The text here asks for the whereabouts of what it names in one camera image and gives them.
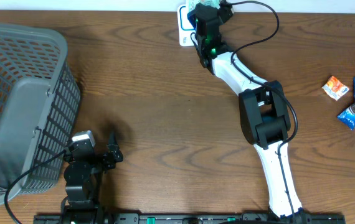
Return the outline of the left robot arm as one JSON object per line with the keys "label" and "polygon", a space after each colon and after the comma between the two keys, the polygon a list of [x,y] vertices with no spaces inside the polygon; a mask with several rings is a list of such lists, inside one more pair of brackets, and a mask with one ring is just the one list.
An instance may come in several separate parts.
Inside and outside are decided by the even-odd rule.
{"label": "left robot arm", "polygon": [[63,156],[69,165],[64,171],[68,205],[62,211],[61,224],[114,223],[113,215],[100,205],[102,176],[123,161],[114,133],[110,134],[106,151],[95,151],[91,131],[76,133],[67,141]]}

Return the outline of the light teal wipes pack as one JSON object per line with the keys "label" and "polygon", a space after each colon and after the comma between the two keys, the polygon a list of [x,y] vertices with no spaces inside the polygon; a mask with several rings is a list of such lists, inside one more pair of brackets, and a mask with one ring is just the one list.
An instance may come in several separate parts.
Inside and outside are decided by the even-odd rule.
{"label": "light teal wipes pack", "polygon": [[198,4],[219,8],[220,0],[186,0],[187,11],[194,10]]}

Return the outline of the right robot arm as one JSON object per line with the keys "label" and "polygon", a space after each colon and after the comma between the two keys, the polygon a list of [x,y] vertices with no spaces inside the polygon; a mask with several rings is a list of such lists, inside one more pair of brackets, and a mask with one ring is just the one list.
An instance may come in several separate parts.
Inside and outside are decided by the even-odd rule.
{"label": "right robot arm", "polygon": [[223,41],[220,27],[234,14],[233,4],[198,2],[188,10],[192,41],[200,62],[238,96],[240,126],[258,153],[268,185],[269,209],[278,220],[296,222],[302,211],[288,161],[288,143],[298,131],[298,118],[278,81],[258,77]]}

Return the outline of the orange snack packet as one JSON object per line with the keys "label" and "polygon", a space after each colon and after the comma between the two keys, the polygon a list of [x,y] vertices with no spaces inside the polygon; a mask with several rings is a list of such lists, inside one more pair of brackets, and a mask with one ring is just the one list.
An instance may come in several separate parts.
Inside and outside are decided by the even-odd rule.
{"label": "orange snack packet", "polygon": [[336,101],[349,91],[349,87],[342,84],[335,76],[331,76],[321,88]]}

